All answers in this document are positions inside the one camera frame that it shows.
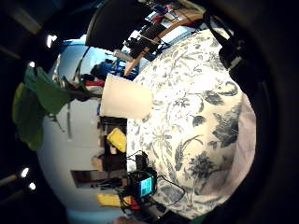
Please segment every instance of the yellow box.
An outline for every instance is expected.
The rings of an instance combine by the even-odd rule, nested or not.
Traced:
[[[114,128],[107,136],[107,140],[120,152],[125,152],[126,137],[120,129]]]
[[[103,206],[121,207],[121,200],[117,194],[96,194],[97,201]],[[131,197],[124,197],[126,204],[131,204]]]

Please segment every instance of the lamp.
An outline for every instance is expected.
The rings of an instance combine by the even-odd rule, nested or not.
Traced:
[[[128,79],[107,75],[100,116],[143,119],[151,106],[150,90]]]

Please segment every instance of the floral bedspread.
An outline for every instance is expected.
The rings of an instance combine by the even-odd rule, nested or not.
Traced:
[[[242,92],[222,66],[208,31],[180,40],[135,79],[153,93],[144,119],[128,119],[127,155],[143,150],[162,178],[153,198],[197,217],[229,196],[215,194],[232,167]],[[128,171],[135,163],[128,161]]]

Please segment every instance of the green towel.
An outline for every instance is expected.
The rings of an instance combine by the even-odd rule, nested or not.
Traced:
[[[189,224],[200,224],[204,221],[206,215],[194,218]]]

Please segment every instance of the camera monitor screen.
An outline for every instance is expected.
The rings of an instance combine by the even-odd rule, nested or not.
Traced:
[[[152,192],[152,177],[139,182],[139,197],[144,197]]]

